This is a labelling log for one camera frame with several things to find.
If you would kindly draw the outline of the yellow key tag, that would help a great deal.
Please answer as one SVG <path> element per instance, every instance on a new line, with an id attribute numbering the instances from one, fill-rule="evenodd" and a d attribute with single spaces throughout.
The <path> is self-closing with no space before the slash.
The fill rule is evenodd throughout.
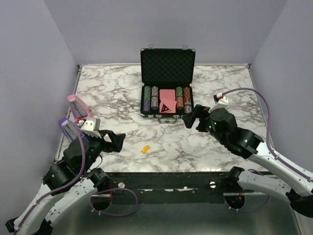
<path id="1" fill-rule="evenodd" d="M 150 149 L 149 145 L 146 145 L 142 148 L 141 153 L 145 154 Z"/>

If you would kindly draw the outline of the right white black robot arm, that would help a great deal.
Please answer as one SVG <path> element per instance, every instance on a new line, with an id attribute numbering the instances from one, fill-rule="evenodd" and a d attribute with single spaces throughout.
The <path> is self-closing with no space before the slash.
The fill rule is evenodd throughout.
<path id="1" fill-rule="evenodd" d="M 194 110 L 182 117 L 186 128 L 191 128 L 196 119 L 199 132 L 208 132 L 232 154 L 254 162 L 275 175 L 270 178 L 241 170 L 225 179 L 225 187 L 235 192 L 247 189 L 261 192 L 288 201 L 299 214 L 313 216 L 313 174 L 290 161 L 280 153 L 269 150 L 269 143 L 254 132 L 240 128 L 235 116 L 225 108 L 211 111 L 196 105 Z"/>

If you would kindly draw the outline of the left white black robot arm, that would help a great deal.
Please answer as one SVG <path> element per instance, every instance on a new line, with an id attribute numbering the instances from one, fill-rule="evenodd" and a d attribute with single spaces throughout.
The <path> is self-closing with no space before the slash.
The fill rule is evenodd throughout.
<path id="1" fill-rule="evenodd" d="M 94 192 L 108 190 L 108 175 L 99 167 L 90 167 L 102 152 L 120 152 L 125 137 L 101 130 L 97 136 L 73 140 L 63 151 L 61 160 L 49 168 L 27 209 L 6 222 L 7 230 L 15 235 L 49 235 L 52 224 L 66 210 Z"/>

